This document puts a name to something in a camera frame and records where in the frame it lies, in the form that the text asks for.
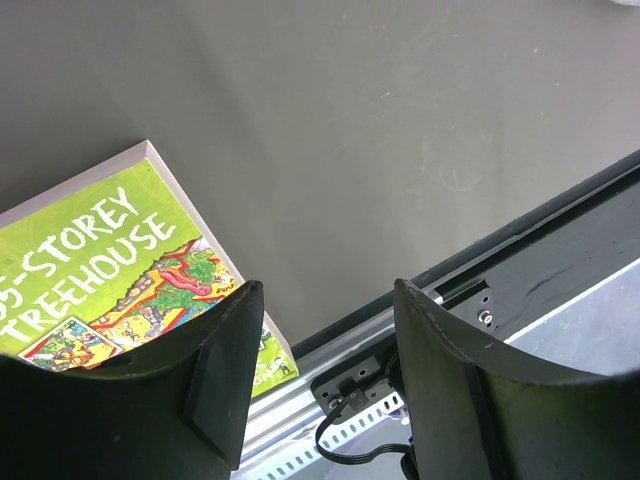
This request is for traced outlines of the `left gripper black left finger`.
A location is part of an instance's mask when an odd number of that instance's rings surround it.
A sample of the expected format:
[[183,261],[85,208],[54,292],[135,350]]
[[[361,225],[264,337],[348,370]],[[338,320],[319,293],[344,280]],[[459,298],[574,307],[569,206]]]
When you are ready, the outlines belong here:
[[249,281],[85,369],[1,360],[5,479],[227,479],[240,464],[264,316]]

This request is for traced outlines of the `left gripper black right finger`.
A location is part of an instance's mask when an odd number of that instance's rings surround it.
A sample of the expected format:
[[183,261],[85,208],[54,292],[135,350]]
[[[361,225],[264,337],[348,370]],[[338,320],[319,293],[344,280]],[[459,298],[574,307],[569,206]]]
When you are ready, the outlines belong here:
[[565,367],[496,339],[407,280],[394,323],[422,479],[635,479],[639,375]]

